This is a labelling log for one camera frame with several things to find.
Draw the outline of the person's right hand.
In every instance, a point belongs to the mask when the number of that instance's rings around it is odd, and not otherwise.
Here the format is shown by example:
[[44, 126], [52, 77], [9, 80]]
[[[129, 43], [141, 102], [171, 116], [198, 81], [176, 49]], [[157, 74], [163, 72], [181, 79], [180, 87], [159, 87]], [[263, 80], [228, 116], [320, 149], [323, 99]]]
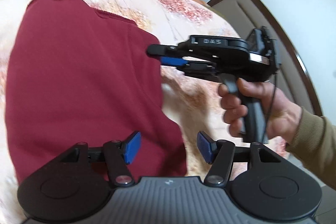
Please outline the person's right hand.
[[[298, 128], [302, 107], [291, 102], [272, 83], [250, 83], [238, 79], [236, 84], [242, 95], [261, 101], [262, 110], [268, 120], [266, 126], [268, 138], [280, 136], [290, 144]], [[240, 137], [243, 125], [240, 119], [248, 114], [247, 107], [237, 96], [229, 94], [228, 87], [224, 84], [219, 85], [218, 95], [221, 97], [220, 105], [224, 109], [223, 121], [229, 124], [230, 135]]]

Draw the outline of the olive green sleeve forearm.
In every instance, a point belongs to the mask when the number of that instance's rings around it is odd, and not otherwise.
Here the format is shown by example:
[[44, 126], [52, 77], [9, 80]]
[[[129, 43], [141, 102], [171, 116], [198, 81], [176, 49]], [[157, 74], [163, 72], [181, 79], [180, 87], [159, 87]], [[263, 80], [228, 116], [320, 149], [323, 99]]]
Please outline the olive green sleeve forearm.
[[303, 109], [298, 128], [286, 150], [322, 182], [335, 189], [335, 125]]

